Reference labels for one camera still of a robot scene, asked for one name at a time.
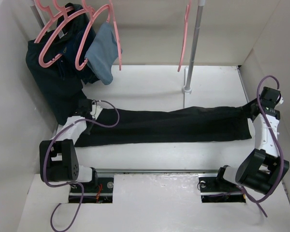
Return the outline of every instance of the clothing rack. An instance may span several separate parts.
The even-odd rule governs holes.
[[[194,26],[194,33],[193,33],[193,40],[192,40],[192,46],[191,46],[191,54],[190,54],[187,80],[186,80],[185,85],[182,88],[182,91],[184,94],[185,93],[190,94],[192,92],[190,84],[191,84],[191,78],[192,78],[192,72],[193,72],[193,66],[194,66],[194,59],[195,59],[197,45],[198,45],[202,12],[203,12],[203,7],[205,5],[205,2],[206,2],[206,0],[198,0],[198,11],[197,11],[196,21],[195,21],[195,26]],[[43,23],[43,20],[41,18],[41,15],[39,14],[39,12],[36,8],[34,0],[28,0],[28,3],[30,5],[31,10],[32,10],[36,20],[38,21],[40,27],[43,28],[44,23]]]

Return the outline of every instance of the white wall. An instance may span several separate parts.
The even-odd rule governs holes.
[[[0,1],[0,232],[17,230],[39,143],[55,125],[25,63],[27,41],[38,31],[27,5]]]
[[[124,64],[178,64],[184,15],[189,0],[113,0]],[[41,0],[52,5],[51,0]],[[69,0],[58,0],[60,5]],[[197,12],[192,0],[185,64]],[[203,11],[196,62],[209,65],[239,65],[248,56],[279,0],[208,0]],[[87,0],[98,9],[108,0]],[[98,18],[103,22],[106,17]]]
[[[268,74],[276,76],[281,83],[285,99],[280,107],[282,125],[279,136],[285,157],[290,161],[290,0],[280,0],[262,34],[241,67],[243,81],[249,98],[255,98],[260,79]],[[290,197],[290,171],[284,178]]]

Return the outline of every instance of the folded black pants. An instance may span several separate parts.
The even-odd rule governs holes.
[[[247,115],[242,107],[190,107],[172,112],[118,109],[114,128],[94,125],[82,134],[76,147],[131,143],[211,142],[250,139]],[[103,109],[97,122],[112,125],[114,109]]]

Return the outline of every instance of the white floor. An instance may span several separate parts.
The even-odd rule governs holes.
[[[129,110],[181,109],[184,68],[176,66],[113,67],[114,82],[85,87],[92,99]],[[186,105],[241,106],[246,103],[235,67],[196,66],[192,95]],[[238,166],[254,148],[254,139],[227,143],[109,145],[77,149],[79,163],[104,169],[217,170]],[[251,203],[201,203],[195,174],[116,175],[112,204],[83,204],[71,232],[290,232],[290,204],[280,184],[262,206]],[[18,232],[50,232],[50,215],[66,203],[69,187],[49,188],[36,175]],[[250,191],[256,198],[260,194]],[[63,204],[55,226],[65,229],[77,204]]]
[[[87,85],[90,99],[102,99],[127,110],[171,111],[184,107],[182,67],[113,66],[114,81]],[[195,66],[187,106],[242,106],[246,104],[236,67]],[[98,169],[217,170],[238,166],[254,148],[254,139],[225,143],[128,144],[77,148],[79,163]]]

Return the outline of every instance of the empty pink hanger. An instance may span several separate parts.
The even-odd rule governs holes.
[[[57,9],[63,9],[62,7],[58,6],[57,0],[53,0],[53,3]],[[92,14],[92,12],[94,11],[93,8],[90,7],[90,10],[91,10],[90,14]],[[49,47],[51,46],[52,42],[55,40],[55,38],[59,34],[59,32],[64,28],[65,25],[67,25],[67,23],[69,23],[71,20],[73,20],[74,18],[76,18],[79,15],[84,14],[84,13],[87,13],[86,9],[79,10],[79,11],[71,14],[70,16],[66,15],[63,22],[55,29],[53,34],[49,37],[48,41],[46,42],[46,44],[45,44],[45,46],[44,46],[44,48],[41,51],[40,56],[39,56],[39,64],[43,68],[48,68],[49,66],[51,66],[53,63],[55,63],[62,56],[62,54],[57,54],[49,62],[47,62],[47,63],[44,62],[44,56],[45,56],[47,50],[49,49]]]
[[[35,39],[35,43],[39,43],[42,39],[42,37],[46,34],[47,30],[53,25],[53,23],[55,23],[61,16],[65,16],[65,13],[73,10],[73,7],[70,6],[68,8],[65,8],[65,12],[60,11],[58,14],[56,14],[55,16],[53,15],[51,9],[49,6],[42,6],[41,1],[40,0],[35,0],[36,5],[42,10],[45,11],[49,14],[50,20],[47,22],[47,24],[44,26],[44,28],[41,30],[40,34],[37,36],[37,38]]]
[[[90,13],[90,22],[88,23],[87,28],[86,28],[86,30],[84,32],[81,44],[80,44],[80,46],[78,48],[77,55],[76,55],[76,58],[75,58],[75,67],[79,71],[82,70],[86,66],[86,64],[88,63],[88,59],[86,58],[84,60],[84,62],[81,65],[79,65],[79,59],[80,59],[80,56],[82,54],[82,50],[84,48],[84,44],[85,44],[86,38],[87,38],[87,36],[89,34],[89,31],[90,31],[90,29],[92,27],[92,24],[96,20],[96,18],[105,10],[108,10],[108,17],[107,17],[106,22],[110,21],[111,15],[112,15],[112,18],[113,18],[116,42],[117,42],[117,47],[118,47],[119,70],[121,70],[121,46],[120,46],[119,34],[118,34],[117,23],[116,23],[115,15],[114,15],[113,3],[112,3],[112,0],[109,0],[109,1],[110,1],[110,4],[106,4],[106,5],[102,6],[102,7],[100,7],[94,14]],[[83,8],[86,9],[87,11],[90,11],[89,10],[90,7],[88,7],[86,5],[86,0],[82,0],[82,3],[83,3]]]
[[[178,72],[180,71],[180,68],[182,67],[182,63],[183,63],[183,59],[185,55],[187,31],[188,31],[188,18],[189,18],[190,8],[191,8],[191,0],[189,0],[189,4],[187,5],[186,12],[185,12],[185,28],[184,28],[183,46],[182,46],[182,54],[180,57],[180,62],[177,69]]]

